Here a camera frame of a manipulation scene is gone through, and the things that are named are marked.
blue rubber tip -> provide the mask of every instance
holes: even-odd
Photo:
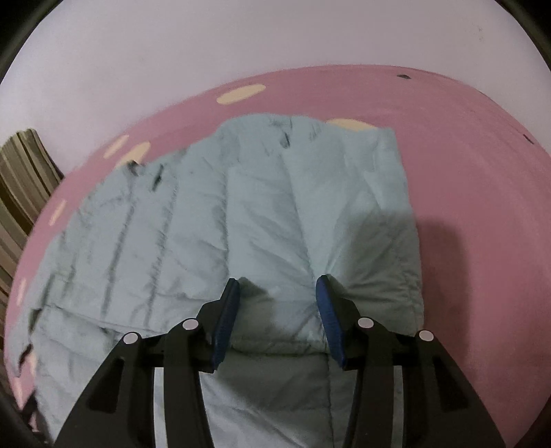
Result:
[[[239,309],[240,298],[239,282],[235,279],[230,279],[222,293],[221,299],[224,300],[224,307],[212,333],[212,365],[215,370],[224,361],[224,357],[226,356],[226,351],[230,344],[231,331],[233,330],[235,317]]]
[[[317,308],[320,310],[321,322],[325,330],[331,357],[343,368],[346,359],[344,354],[344,332],[335,313],[332,295],[329,279],[322,275],[316,282]]]

bed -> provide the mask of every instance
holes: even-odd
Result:
[[[541,73],[534,85],[548,80]],[[192,85],[180,95],[203,89]],[[548,92],[534,94],[534,101],[545,101]],[[541,207],[550,199],[551,161],[540,144],[548,134],[528,119],[527,106],[513,112],[527,114],[522,121],[535,126],[534,134],[486,95],[439,74],[391,65],[324,65],[241,79],[121,131],[158,106],[125,106],[109,129],[93,124],[82,153],[67,155],[66,148],[76,146],[71,137],[61,145],[44,139],[47,148],[59,148],[53,155],[59,151],[62,168],[81,166],[66,176],[35,225],[14,279],[7,335],[51,238],[91,189],[125,163],[147,163],[206,137],[227,119],[252,113],[306,115],[352,130],[391,127],[419,233],[425,326],[473,383],[507,445],[520,440],[551,394],[551,211]],[[87,113],[101,116],[97,109]],[[107,135],[115,136],[88,156]],[[11,378],[20,405],[33,388],[36,363],[30,353],[22,376]]]

striped curtain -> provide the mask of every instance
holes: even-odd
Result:
[[[0,148],[0,383],[7,391],[3,334],[13,276],[33,224],[61,179],[35,130],[18,132]]]

beige curtain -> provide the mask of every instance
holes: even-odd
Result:
[[[17,262],[40,211],[63,175],[33,129],[18,132],[0,148],[0,337]],[[0,339],[0,383],[6,390]]]

white wall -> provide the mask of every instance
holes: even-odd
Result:
[[[329,63],[459,79],[551,151],[551,73],[494,0],[64,0],[0,84],[0,140],[34,127],[67,172],[125,127],[191,95]]]

